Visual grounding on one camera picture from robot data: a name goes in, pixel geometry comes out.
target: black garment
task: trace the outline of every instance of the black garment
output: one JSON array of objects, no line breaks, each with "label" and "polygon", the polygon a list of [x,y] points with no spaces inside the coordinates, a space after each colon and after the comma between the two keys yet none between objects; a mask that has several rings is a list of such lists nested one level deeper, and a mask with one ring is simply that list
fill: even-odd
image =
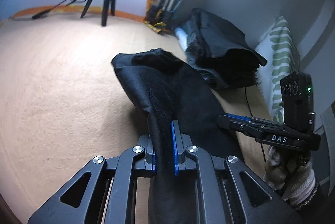
[{"label": "black garment", "polygon": [[194,182],[174,174],[171,121],[178,120],[181,133],[211,155],[243,159],[235,133],[216,124],[221,105],[195,69],[162,49],[118,54],[112,65],[129,99],[148,115],[156,153],[149,223],[195,224]]},{"label": "black garment", "polygon": [[187,62],[214,89],[254,85],[254,72],[267,60],[250,48],[231,22],[203,9],[192,9],[182,28],[188,35]]}]

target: gloved hand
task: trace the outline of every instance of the gloved hand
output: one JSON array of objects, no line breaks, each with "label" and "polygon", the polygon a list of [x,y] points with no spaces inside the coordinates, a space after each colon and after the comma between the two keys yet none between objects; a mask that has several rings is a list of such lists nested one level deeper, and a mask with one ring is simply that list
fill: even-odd
[{"label": "gloved hand", "polygon": [[311,153],[271,146],[268,156],[264,181],[274,190],[283,191],[287,184],[283,198],[288,198],[293,207],[302,204],[312,194],[316,183]]}]

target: black handheld device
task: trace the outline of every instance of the black handheld device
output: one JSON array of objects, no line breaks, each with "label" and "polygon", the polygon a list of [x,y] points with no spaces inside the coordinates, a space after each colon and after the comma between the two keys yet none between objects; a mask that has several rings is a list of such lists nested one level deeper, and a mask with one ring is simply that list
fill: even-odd
[{"label": "black handheld device", "polygon": [[242,132],[267,145],[297,151],[318,150],[320,136],[313,133],[315,113],[311,76],[293,72],[283,78],[280,85],[285,123],[226,113],[218,117],[218,126]]}]

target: green and white pillow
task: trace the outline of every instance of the green and white pillow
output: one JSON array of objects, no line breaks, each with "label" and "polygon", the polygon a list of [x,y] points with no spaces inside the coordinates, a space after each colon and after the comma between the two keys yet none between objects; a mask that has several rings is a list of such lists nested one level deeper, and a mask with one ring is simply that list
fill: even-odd
[{"label": "green and white pillow", "polygon": [[264,67],[256,72],[256,81],[272,119],[284,122],[281,103],[280,80],[299,70],[299,52],[293,44],[291,32],[283,16],[273,24],[266,37],[255,50],[267,59]]}]

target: bed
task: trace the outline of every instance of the bed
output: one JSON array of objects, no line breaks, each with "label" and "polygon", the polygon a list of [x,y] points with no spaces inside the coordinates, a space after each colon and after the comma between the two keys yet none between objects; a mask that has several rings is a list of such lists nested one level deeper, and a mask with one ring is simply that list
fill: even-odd
[{"label": "bed", "polygon": [[[163,48],[185,60],[178,40],[111,17],[50,14],[0,24],[0,194],[22,223],[96,155],[119,155],[145,133],[110,61],[120,53]],[[213,91],[226,112],[249,116],[244,89]],[[270,119],[256,86],[253,115]],[[259,143],[238,134],[246,164],[264,175]],[[138,182],[136,223],[148,223],[149,180]]]}]

